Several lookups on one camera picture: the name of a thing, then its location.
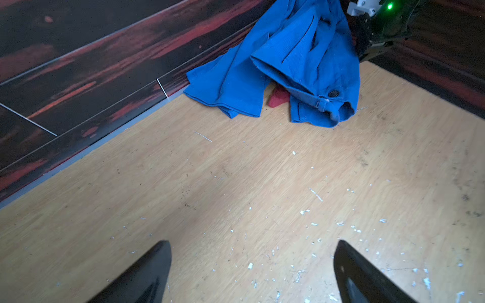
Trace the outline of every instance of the wooden table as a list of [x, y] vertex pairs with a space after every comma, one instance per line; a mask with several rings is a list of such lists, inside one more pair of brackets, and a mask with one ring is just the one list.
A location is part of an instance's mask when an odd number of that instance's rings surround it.
[[85, 302], [161, 239], [165, 303], [340, 301], [345, 239], [419, 302], [485, 302], [485, 121], [361, 76], [334, 129], [181, 96], [125, 130], [0, 211], [0, 301]]

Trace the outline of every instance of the orange streak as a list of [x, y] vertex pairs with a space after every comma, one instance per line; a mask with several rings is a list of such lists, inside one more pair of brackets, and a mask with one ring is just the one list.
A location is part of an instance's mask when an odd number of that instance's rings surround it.
[[69, 94], [66, 94], [65, 96], [60, 97], [59, 99], [49, 103], [48, 105], [46, 105], [43, 108], [39, 109], [38, 111], [34, 112], [33, 114], [31, 114], [27, 118], [32, 119], [33, 117], [35, 117], [35, 116], [37, 116], [37, 115], [39, 115], [39, 114], [41, 114], [45, 111], [48, 111], [51, 108], [53, 108], [54, 106], [59, 105], [61, 102], [64, 102], [64, 101], [74, 97], [75, 95], [78, 95], [79, 93], [89, 89], [90, 87], [92, 87], [95, 84], [96, 84], [96, 81], [90, 82], [90, 83], [86, 84], [85, 86], [82, 86], [82, 87], [78, 88], [77, 90], [72, 91]]

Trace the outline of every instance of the white line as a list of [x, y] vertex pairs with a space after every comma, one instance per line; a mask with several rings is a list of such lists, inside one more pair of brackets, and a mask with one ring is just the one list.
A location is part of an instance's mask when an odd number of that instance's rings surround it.
[[53, 133], [52, 131], [50, 131], [50, 130], [48, 130], [47, 128], [44, 128], [44, 127], [42, 127], [42, 126], [38, 125], [36, 122], [32, 121], [31, 119], [29, 119], [29, 118], [27, 118], [27, 117], [22, 116], [21, 114], [17, 113], [16, 111], [14, 111], [13, 109], [9, 108], [8, 106], [5, 106], [5, 105], [3, 105], [3, 104], [1, 104], [1, 103], [0, 103], [0, 105], [2, 105], [4, 108], [8, 109], [9, 111], [11, 111], [11, 112], [13, 112], [13, 113], [16, 113], [17, 115], [19, 115], [20, 117], [22, 117], [22, 118], [24, 118], [25, 120], [29, 121], [30, 123], [37, 125], [38, 127], [40, 127], [41, 129], [45, 130], [46, 132], [48, 132], [48, 133], [50, 133], [50, 134], [52, 134], [52, 135], [54, 135], [54, 136], [56, 136], [56, 137], [57, 137], [57, 135], [56, 135], [55, 133]]
[[209, 140], [209, 138], [207, 138], [207, 137], [206, 137], [206, 136], [204, 136], [203, 134], [200, 134], [200, 133], [198, 133], [198, 132], [196, 132], [196, 131], [194, 131], [194, 133], [199, 134], [199, 135], [201, 135], [202, 137], [206, 138], [206, 140], [208, 140], [208, 141], [211, 141], [211, 142], [212, 142], [212, 140]]
[[311, 190], [311, 192], [312, 192], [312, 193], [314, 193], [314, 194], [315, 194], [315, 196], [317, 196], [317, 198], [319, 198], [319, 199], [320, 199], [320, 201], [322, 201], [322, 202], [323, 202], [322, 198], [320, 198], [320, 196], [319, 196], [319, 195], [317, 195], [317, 193], [316, 193], [316, 192], [315, 192], [313, 189], [311, 189], [310, 187], [309, 187], [309, 189]]
[[158, 78], [157, 78], [157, 82], [158, 82], [158, 84], [160, 85], [160, 87], [162, 88], [163, 93], [165, 94], [165, 97], [167, 97], [167, 98], [168, 98], [167, 93], [166, 93], [166, 92], [165, 92], [165, 90], [163, 89], [163, 86], [162, 86], [162, 84], [160, 83], [160, 81], [158, 80]]

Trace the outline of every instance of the blue pants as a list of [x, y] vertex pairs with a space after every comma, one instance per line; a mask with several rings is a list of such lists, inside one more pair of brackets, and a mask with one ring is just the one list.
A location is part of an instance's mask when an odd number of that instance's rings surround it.
[[339, 0], [276, 0], [244, 41], [187, 73], [185, 94], [230, 118], [259, 117], [274, 80], [291, 94], [291, 121], [334, 127], [355, 114], [359, 60]]

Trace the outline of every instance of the blue garment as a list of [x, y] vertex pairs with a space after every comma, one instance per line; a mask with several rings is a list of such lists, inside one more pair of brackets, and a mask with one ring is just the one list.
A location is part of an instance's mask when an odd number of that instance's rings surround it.
[[244, 41], [187, 73], [185, 94], [230, 118], [259, 117], [274, 80], [291, 94], [291, 121], [334, 127], [355, 114], [359, 60], [339, 0], [276, 0]]

